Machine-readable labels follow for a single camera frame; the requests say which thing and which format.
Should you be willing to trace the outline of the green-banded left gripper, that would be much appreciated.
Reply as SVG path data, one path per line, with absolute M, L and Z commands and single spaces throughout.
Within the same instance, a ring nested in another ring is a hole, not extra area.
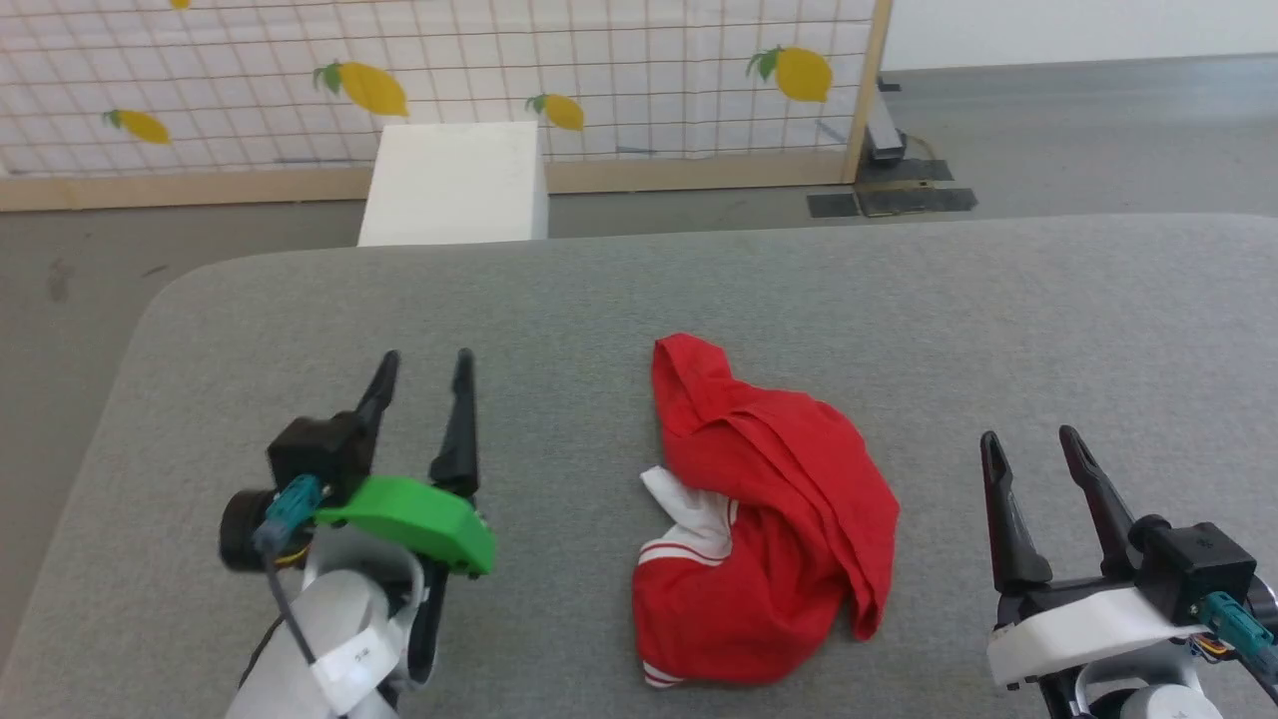
M 380 359 L 354 414 L 377 441 L 394 402 L 400 352 Z M 429 481 L 374 476 L 337 508 L 317 511 L 314 577 L 351 570 L 386 604 L 395 682 L 427 682 L 435 668 L 443 596 L 451 576 L 478 579 L 496 564 L 496 536 L 469 497 L 479 490 L 475 363 L 461 347 L 452 367 L 452 407 Z

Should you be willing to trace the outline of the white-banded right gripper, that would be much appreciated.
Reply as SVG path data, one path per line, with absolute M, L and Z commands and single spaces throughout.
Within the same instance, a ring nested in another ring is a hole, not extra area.
M 1134 579 L 1141 552 L 1135 518 L 1074 427 L 1059 427 L 1068 476 L 1081 488 L 1102 547 L 1105 579 Z M 999 437 L 980 438 L 990 572 L 998 593 L 1051 584 L 1016 496 Z M 1113 587 L 1005 624 L 990 633 L 987 665 L 996 686 L 1036 685 L 1049 719 L 1212 719 L 1190 647 L 1200 624 L 1172 624 L 1136 587 Z

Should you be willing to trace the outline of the red jersey with white trim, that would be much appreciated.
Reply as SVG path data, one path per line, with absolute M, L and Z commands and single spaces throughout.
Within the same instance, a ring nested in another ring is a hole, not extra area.
M 656 342 L 651 386 L 663 460 L 639 479 L 671 526 L 633 572 L 644 682 L 780 682 L 840 610 L 855 641 L 875 637 L 901 510 L 852 421 L 739 381 L 722 347 L 691 335 Z

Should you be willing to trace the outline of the white box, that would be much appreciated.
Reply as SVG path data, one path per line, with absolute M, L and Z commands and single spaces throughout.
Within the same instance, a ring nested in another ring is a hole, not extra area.
M 383 126 L 357 245 L 544 241 L 537 123 Z

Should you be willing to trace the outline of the long black floor mat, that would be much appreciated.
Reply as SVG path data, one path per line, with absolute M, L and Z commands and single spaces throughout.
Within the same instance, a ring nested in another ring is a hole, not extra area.
M 973 211 L 978 201 L 967 188 L 909 186 L 898 190 L 858 190 L 861 215 L 868 218 L 907 217 Z

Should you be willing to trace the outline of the lemon-print tiled panel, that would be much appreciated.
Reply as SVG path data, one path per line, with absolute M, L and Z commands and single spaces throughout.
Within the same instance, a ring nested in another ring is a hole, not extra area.
M 364 199 L 392 126 L 550 192 L 849 184 L 892 0 L 0 0 L 0 211 Z

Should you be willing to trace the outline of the grey metal panel support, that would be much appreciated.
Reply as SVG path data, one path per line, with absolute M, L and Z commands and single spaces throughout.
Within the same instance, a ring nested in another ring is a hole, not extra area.
M 907 135 L 900 132 L 886 103 L 886 92 L 898 92 L 901 86 L 884 86 L 875 80 L 872 91 L 872 105 L 866 117 L 866 160 L 881 167 L 893 167 L 907 157 Z

